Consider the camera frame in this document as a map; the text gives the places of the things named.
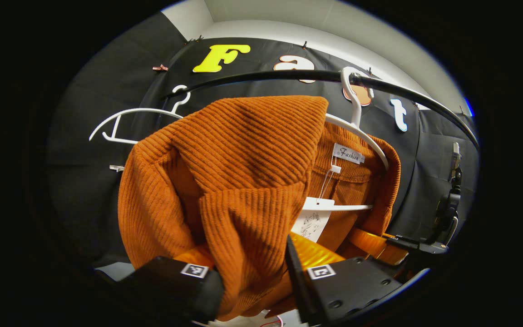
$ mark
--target clothing rack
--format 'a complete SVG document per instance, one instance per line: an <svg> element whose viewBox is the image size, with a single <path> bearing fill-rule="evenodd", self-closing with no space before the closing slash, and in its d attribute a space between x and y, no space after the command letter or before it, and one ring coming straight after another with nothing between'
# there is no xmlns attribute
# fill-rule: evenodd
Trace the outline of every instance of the clothing rack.
<svg viewBox="0 0 523 327"><path fill-rule="evenodd" d="M193 92L196 89L202 89L203 87L219 86L231 83L239 83L242 81L261 81L261 80L320 80L320 81L332 81L340 83L340 72L334 72L330 70L269 70L264 72L253 72L231 75L227 77L220 77L218 79L198 83L193 86L186 87L185 89L179 89L175 93L169 93L161 98L161 100L169 99L177 95L182 95L187 92ZM427 108L437 112L441 116L445 117L450 122L454 123L457 128L461 129L463 133L469 138L474 147L479 151L479 143L477 138L471 132L469 127L449 110L446 106L441 103L427 97L427 95L421 94L413 89L401 87L387 81L380 79L374 79L372 77L359 76L357 74L350 76L350 83L353 85L359 85L370 89L377 89L382 92L397 95L399 97L407 98L411 101L417 102Z"/></svg>

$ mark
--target sweater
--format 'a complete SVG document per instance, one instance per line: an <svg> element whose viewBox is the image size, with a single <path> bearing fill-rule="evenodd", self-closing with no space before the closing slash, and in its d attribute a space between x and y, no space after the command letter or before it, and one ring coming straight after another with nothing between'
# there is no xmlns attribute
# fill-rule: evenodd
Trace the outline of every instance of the sweater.
<svg viewBox="0 0 523 327"><path fill-rule="evenodd" d="M327 108L326 99L303 95L221 99L133 146L118 193L132 265L206 244L224 285L219 320L272 306L285 289L288 232L306 197L320 194L334 143L365 161L338 159L323 197L374 206L332 213L317 243L339 250L353 226L382 235L399 188L398 155L372 137L385 171L364 140L325 122Z"/></svg>

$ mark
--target white plastic hanger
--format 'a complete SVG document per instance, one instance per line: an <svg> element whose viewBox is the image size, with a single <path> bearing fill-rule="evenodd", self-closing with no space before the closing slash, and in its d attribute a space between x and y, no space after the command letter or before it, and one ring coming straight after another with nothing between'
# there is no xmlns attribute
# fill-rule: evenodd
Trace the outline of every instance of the white plastic hanger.
<svg viewBox="0 0 523 327"><path fill-rule="evenodd" d="M352 118L351 123L347 122L346 120L342 120L336 116L332 116L331 114L326 114L326 121L332 124L335 124L337 126L340 126L341 128L344 128L346 130L349 130L353 134L357 135L361 139L364 139L368 145L370 145L375 152L379 155L380 159L382 160L382 163L385 166L385 169L389 169L389 161L386 159L385 154L382 152L382 149L378 146L375 141L368 136L365 132L363 132L360 128L360 118L362 114L362 106L360 105L360 101L358 97L356 96L356 93L351 89L350 87L350 80L349 77L351 74L361 74L365 76L364 73L359 71L356 68L353 67L344 67L340 71L340 81L342 82L342 87L350 97L350 100L352 102L353 106L353 112L352 112ZM369 89L369 97L372 99L374 97L372 89ZM329 170L331 174L334 174L337 169L340 169L340 167L332 165L332 168ZM325 204L318 204L317 203L306 203L302 210L311 210L311 211L354 211L354 210L367 210L372 209L372 205L331 205L328 203Z"/></svg>
<svg viewBox="0 0 523 327"><path fill-rule="evenodd" d="M185 85L177 85L173 89L173 92L177 92L179 89L185 89L185 88L186 88ZM185 99L176 102L173 105L173 109L171 111L154 109L154 108L134 108L134 109L127 109L127 110L122 110L121 112L117 112L116 114L113 114L112 116L106 118L103 122L101 122L98 126L96 126L96 128L94 129L92 134L90 134L88 141L92 140L92 138L94 137L94 134L96 134L96 132L98 132L98 130L102 126L104 126L104 124L106 124L107 122L110 122L110 120L113 120L114 118L116 118L116 122L114 122L114 128L112 128L112 136L108 136L106 134L106 132L102 132L102 136L104 136L104 138L110 142L136 144L136 143L138 143L138 141L133 141L132 139L118 139L115 137L116 130L118 129L118 123L120 123L120 116L122 116L123 114L130 114L131 112L157 112L159 114L166 114L167 116L172 116L172 117L181 119L181 118L183 118L183 116L179 116L178 114L176 114L177 108L182 104L186 104L187 101L189 101L190 97L191 97L191 92L187 92L187 96L185 97Z"/></svg>

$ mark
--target ceiling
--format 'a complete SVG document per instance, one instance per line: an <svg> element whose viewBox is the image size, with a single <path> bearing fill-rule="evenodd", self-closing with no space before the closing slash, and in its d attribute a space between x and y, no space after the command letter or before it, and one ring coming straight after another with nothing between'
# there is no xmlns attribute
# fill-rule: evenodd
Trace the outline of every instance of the ceiling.
<svg viewBox="0 0 523 327"><path fill-rule="evenodd" d="M453 79L427 51L391 25L345 2L205 0L205 4L214 22L274 20L338 35L386 58L449 108L467 108Z"/></svg>

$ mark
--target white paper tag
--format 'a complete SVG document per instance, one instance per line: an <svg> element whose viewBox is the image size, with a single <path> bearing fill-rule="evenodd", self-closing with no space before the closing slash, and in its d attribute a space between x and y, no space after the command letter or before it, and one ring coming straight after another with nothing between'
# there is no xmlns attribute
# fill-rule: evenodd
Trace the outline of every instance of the white paper tag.
<svg viewBox="0 0 523 327"><path fill-rule="evenodd" d="M318 206L326 206L333 205L334 200L307 197L306 203L311 203L313 205L319 203ZM296 218L296 222L292 227L292 232L295 232L312 242L317 242L320 234L322 234L322 231L324 230L324 226L326 226L326 223L328 222L328 218L330 218L330 213L332 213L332 211L302 210L298 218Z"/></svg>
<svg viewBox="0 0 523 327"><path fill-rule="evenodd" d="M359 153L358 151L354 151L353 149L349 147L344 147L343 145L340 145L338 143L334 143L334 149L332 150L332 155L334 157L344 159L347 161L354 162L355 164L360 164L361 162L365 162L365 156L362 155L362 153Z"/></svg>

